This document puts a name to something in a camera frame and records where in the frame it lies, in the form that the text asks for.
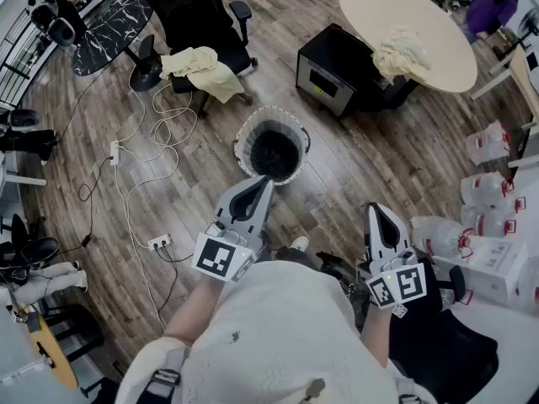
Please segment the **person's white knit top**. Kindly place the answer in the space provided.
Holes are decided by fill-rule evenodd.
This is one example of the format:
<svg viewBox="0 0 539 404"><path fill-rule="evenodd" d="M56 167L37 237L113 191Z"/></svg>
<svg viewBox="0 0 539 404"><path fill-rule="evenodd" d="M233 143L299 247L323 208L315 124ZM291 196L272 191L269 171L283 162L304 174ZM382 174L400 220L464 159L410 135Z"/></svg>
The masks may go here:
<svg viewBox="0 0 539 404"><path fill-rule="evenodd" d="M287 261L225 283L191 347L162 335L135 357L115 404L401 404L403 377L360 340L337 279Z"/></svg>

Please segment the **white clothes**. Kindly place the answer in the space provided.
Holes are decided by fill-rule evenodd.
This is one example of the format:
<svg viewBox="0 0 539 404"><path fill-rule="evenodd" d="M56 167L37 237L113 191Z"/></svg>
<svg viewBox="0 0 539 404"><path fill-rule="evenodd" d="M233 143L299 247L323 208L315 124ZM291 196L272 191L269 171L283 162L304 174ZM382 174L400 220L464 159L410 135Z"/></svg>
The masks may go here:
<svg viewBox="0 0 539 404"><path fill-rule="evenodd" d="M387 56L406 58L410 64L431 69L431 63L424 42L418 31L406 25L395 26L382 41L380 50Z"/></svg>

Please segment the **black pedestal fan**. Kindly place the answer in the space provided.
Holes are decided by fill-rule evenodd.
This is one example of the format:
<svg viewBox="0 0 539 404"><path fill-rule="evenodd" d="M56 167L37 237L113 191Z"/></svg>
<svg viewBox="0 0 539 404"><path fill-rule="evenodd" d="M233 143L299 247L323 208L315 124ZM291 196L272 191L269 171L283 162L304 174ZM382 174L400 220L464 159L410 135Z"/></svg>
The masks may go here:
<svg viewBox="0 0 539 404"><path fill-rule="evenodd" d="M524 18L520 21L518 28L519 40L521 45L531 35L539 36L539 8L530 9Z"/></svg>

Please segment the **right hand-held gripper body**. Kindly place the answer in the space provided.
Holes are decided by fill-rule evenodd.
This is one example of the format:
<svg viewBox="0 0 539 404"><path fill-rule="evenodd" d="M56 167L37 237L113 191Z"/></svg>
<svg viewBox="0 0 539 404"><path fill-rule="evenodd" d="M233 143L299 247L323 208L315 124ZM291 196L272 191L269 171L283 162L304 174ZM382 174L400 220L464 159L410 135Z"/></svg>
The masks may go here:
<svg viewBox="0 0 539 404"><path fill-rule="evenodd" d="M374 303L382 310L426 296L424 265L413 248L407 248L389 259L357 264L357 276L371 292Z"/></svg>

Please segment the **black metal stool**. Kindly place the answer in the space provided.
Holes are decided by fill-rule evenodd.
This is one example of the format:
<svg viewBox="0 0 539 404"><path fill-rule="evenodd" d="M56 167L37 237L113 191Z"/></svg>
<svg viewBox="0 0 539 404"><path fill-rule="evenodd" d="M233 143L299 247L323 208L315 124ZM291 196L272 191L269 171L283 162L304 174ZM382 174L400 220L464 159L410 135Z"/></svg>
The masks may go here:
<svg viewBox="0 0 539 404"><path fill-rule="evenodd" d="M68 338L76 341L78 347L65 354L69 363L104 344L104 334L98 322L83 305L50 306L43 302L40 308L44 311L45 324L58 344L66 343Z"/></svg>

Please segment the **white appliance with screen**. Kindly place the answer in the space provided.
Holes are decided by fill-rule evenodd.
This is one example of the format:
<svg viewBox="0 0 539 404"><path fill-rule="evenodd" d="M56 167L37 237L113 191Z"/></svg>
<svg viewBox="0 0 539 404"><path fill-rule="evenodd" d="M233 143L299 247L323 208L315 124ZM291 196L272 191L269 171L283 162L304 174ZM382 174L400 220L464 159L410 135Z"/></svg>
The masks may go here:
<svg viewBox="0 0 539 404"><path fill-rule="evenodd" d="M526 69L531 85L539 93L539 53L531 51L526 56Z"/></svg>

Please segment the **person's right forearm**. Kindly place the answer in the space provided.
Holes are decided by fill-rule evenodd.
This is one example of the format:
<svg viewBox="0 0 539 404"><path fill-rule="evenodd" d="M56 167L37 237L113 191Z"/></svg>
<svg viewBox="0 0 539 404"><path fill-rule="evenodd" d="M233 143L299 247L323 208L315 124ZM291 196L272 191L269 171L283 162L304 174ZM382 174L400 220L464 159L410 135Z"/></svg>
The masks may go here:
<svg viewBox="0 0 539 404"><path fill-rule="evenodd" d="M370 305L360 340L383 368L387 367L390 348L390 326L392 312Z"/></svg>

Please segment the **black white backpack device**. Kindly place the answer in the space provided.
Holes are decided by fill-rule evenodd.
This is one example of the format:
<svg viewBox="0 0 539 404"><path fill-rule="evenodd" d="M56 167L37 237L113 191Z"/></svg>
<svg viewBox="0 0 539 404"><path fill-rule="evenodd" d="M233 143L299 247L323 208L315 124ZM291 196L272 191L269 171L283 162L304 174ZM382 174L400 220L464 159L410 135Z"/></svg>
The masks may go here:
<svg viewBox="0 0 539 404"><path fill-rule="evenodd" d="M32 23L57 45L75 44L76 33L71 24L59 15L59 9L49 3L36 4L29 13Z"/></svg>

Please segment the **round beige table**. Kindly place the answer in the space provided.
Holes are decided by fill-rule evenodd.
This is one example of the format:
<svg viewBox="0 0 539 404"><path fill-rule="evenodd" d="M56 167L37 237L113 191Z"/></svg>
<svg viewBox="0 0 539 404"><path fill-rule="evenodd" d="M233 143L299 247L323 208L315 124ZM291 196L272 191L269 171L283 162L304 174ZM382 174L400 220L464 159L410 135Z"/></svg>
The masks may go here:
<svg viewBox="0 0 539 404"><path fill-rule="evenodd" d="M406 78L446 93L465 93L474 86L478 67L472 47L450 15L430 0L339 0L339 5L372 50L395 27L410 27L418 34L430 69L424 77Z"/></svg>

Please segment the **black metal cabinet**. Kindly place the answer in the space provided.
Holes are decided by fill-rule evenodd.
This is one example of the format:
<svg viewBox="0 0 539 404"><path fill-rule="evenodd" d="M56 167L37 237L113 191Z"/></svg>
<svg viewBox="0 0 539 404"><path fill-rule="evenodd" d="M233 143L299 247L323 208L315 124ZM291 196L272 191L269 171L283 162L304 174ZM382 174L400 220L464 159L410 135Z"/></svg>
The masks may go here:
<svg viewBox="0 0 539 404"><path fill-rule="evenodd" d="M397 109L419 84L405 76L389 82L371 54L361 40L330 24L298 51L296 87L338 120L355 111Z"/></svg>

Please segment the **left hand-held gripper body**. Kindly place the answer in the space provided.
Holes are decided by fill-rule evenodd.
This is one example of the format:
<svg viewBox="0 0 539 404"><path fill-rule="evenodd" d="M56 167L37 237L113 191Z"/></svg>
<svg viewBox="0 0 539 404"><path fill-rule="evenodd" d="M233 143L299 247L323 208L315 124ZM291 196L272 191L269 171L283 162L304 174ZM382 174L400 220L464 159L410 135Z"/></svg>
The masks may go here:
<svg viewBox="0 0 539 404"><path fill-rule="evenodd" d="M191 268L223 282L238 282L267 247L267 217L248 221L214 217L197 238Z"/></svg>

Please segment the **white grey laundry basket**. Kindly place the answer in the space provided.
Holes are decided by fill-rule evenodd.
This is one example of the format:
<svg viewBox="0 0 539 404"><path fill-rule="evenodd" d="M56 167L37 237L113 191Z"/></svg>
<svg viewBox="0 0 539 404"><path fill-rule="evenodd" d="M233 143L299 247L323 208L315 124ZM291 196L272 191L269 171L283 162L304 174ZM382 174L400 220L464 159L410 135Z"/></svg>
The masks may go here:
<svg viewBox="0 0 539 404"><path fill-rule="evenodd" d="M275 106L255 110L232 143L239 167L249 176L269 176L275 184L293 181L307 162L311 138L300 121Z"/></svg>

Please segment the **person's black trousers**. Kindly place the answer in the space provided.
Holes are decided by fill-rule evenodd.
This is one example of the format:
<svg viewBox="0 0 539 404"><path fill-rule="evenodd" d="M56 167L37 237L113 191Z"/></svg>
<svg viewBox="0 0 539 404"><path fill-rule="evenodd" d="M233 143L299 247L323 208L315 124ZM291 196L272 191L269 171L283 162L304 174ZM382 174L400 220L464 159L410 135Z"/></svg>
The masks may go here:
<svg viewBox="0 0 539 404"><path fill-rule="evenodd" d="M298 263L313 270L318 269L317 265L309 258L309 256L305 252L293 247L280 248L273 254L273 259Z"/></svg>

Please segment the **black marble table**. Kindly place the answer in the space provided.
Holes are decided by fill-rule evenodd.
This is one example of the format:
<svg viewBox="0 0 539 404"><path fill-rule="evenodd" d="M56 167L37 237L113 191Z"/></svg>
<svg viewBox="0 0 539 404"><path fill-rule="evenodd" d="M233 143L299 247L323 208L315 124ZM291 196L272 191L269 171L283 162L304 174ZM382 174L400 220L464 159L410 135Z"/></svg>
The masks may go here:
<svg viewBox="0 0 539 404"><path fill-rule="evenodd" d="M122 52L135 63L129 85L136 92L156 87L162 71L161 57L155 50L155 36L148 35L134 52L130 45L146 27L153 14L147 0L115 2L85 32L72 58L72 69L80 77L89 76L109 65Z"/></svg>

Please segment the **person's left forearm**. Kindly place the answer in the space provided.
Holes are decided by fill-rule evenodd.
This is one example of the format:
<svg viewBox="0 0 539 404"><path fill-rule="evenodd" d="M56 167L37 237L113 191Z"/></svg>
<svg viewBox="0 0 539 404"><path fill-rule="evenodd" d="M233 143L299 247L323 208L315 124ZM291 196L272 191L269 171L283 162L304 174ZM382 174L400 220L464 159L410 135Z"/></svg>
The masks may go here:
<svg viewBox="0 0 539 404"><path fill-rule="evenodd" d="M165 337L191 347L208 328L224 282L204 275L164 329Z"/></svg>

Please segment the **round wooden table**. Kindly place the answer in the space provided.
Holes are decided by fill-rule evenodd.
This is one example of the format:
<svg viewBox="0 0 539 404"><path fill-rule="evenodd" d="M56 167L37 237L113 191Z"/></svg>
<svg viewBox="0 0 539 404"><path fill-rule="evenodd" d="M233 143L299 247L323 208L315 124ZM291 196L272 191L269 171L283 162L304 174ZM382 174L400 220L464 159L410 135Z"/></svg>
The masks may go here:
<svg viewBox="0 0 539 404"><path fill-rule="evenodd" d="M76 390L78 388L77 377L45 319L37 311L29 311L27 315L26 327L29 339L43 359L45 366L50 369L60 384Z"/></svg>

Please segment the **white cardboard box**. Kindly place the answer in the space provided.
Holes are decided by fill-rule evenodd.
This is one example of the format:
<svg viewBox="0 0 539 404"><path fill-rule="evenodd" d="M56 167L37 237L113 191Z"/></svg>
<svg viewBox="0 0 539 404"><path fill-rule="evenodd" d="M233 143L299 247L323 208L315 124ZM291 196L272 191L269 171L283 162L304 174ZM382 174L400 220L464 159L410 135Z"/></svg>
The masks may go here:
<svg viewBox="0 0 539 404"><path fill-rule="evenodd" d="M505 238L472 237L465 249L471 255L432 260L447 270L461 269L466 288L474 294L502 306L516 307L526 295L526 273L529 272L527 245Z"/></svg>

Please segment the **wooden desk with white legs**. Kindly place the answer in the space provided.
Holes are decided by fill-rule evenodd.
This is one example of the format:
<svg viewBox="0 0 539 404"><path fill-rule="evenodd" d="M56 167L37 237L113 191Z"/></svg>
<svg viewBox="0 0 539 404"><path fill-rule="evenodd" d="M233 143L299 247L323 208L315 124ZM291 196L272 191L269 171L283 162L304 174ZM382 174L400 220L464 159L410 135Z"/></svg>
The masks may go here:
<svg viewBox="0 0 539 404"><path fill-rule="evenodd" d="M496 78L485 84L477 92L471 95L472 100L483 96L485 93L496 87L507 78L512 78L519 88L529 110L532 114L532 121L522 127L522 130L530 137L539 140L539 93L533 88L526 69L526 56L530 51L524 51L518 45L515 51L504 58L499 64L501 68L505 63L509 67L500 72ZM468 158L474 165L488 162L510 154L510 134L499 121L493 122L486 129L470 135L465 141Z"/></svg>

